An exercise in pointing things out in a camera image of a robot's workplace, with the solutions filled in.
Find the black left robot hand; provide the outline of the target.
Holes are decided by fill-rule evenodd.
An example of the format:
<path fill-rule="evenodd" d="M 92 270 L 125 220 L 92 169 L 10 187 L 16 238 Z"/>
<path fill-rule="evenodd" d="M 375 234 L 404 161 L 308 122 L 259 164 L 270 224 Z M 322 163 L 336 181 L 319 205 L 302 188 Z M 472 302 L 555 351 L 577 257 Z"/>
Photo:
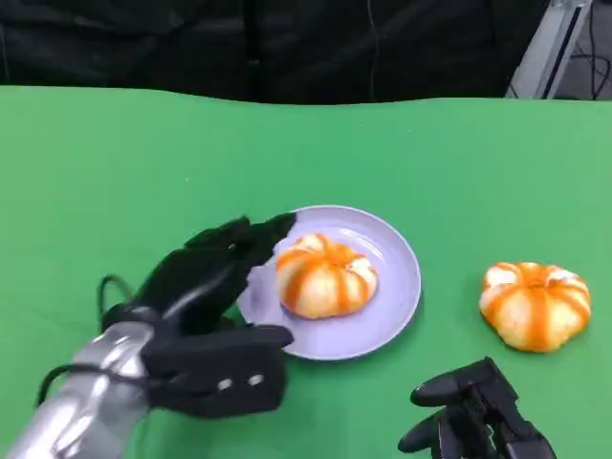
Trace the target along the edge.
<path fill-rule="evenodd" d="M 262 223 L 241 216 L 219 227 L 205 229 L 171 251 L 123 303 L 103 309 L 104 288 L 116 282 L 105 276 L 99 284 L 98 316 L 106 330 L 119 322 L 143 322 L 157 336 L 204 335 L 219 328 L 224 313 L 248 287 L 255 267 L 273 257 L 275 245 L 296 222 L 293 212 Z"/>

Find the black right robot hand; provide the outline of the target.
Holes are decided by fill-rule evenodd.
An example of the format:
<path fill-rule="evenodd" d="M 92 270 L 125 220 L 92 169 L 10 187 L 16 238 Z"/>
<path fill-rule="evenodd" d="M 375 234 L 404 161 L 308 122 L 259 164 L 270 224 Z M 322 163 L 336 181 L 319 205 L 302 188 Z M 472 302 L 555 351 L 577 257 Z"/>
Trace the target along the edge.
<path fill-rule="evenodd" d="M 407 432 L 398 450 L 428 449 L 433 458 L 554 459 L 551 444 L 522 417 L 517 400 L 489 357 L 437 375 L 416 387 L 410 401 L 438 410 Z"/>

